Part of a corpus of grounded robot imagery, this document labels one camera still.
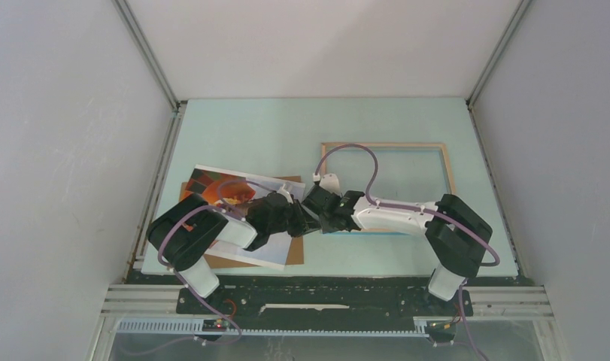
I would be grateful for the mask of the wooden picture frame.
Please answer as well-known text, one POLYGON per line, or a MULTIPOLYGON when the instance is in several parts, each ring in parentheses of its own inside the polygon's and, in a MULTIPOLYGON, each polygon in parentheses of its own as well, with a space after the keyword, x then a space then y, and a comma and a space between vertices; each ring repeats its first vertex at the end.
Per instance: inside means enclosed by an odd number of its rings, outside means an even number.
POLYGON ((318 174, 335 174, 339 189, 365 191, 374 170, 378 171, 369 193, 385 201, 433 202, 444 194, 457 193, 454 172, 444 143, 360 143, 321 145, 324 161, 318 174))

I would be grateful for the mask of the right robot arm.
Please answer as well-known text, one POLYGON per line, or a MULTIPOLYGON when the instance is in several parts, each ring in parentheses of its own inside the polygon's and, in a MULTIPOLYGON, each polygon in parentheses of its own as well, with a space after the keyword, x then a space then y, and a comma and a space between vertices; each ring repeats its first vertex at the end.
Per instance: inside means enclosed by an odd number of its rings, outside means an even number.
POLYGON ((489 245, 490 225, 453 194, 437 202, 397 202, 353 190, 339 195, 316 185, 302 204, 324 233, 384 229, 422 235, 439 261, 423 294, 424 307, 432 314, 445 313, 480 268, 500 262, 489 245))

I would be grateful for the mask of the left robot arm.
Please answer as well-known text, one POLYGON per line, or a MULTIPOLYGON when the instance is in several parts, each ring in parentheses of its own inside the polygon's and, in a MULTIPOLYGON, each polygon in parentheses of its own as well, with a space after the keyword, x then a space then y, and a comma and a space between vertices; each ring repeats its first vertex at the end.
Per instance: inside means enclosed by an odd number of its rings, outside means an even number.
POLYGON ((155 219, 147 240, 157 250, 159 263, 195 293, 194 302, 205 313, 222 307, 218 277, 205 259, 219 241, 243 250, 264 247, 275 234, 298 238, 321 229, 319 220, 293 197, 270 192, 249 205, 228 211, 191 194, 155 219))

